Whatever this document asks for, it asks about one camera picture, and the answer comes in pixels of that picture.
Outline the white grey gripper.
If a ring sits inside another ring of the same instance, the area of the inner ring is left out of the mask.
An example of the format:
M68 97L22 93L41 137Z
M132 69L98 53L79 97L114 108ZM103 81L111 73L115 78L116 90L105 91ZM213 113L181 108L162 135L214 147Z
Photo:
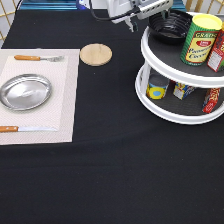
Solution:
M109 17L114 23L125 20L131 32L138 31L138 25L131 21L131 17L142 20L162 11L162 19L166 20L172 5L173 0L106 0Z

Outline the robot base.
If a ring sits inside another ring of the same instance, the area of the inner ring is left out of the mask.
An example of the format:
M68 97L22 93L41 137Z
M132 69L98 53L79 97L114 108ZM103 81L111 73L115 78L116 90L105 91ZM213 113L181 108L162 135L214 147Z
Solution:
M76 0L76 4L83 8L83 9L89 9L89 0Z

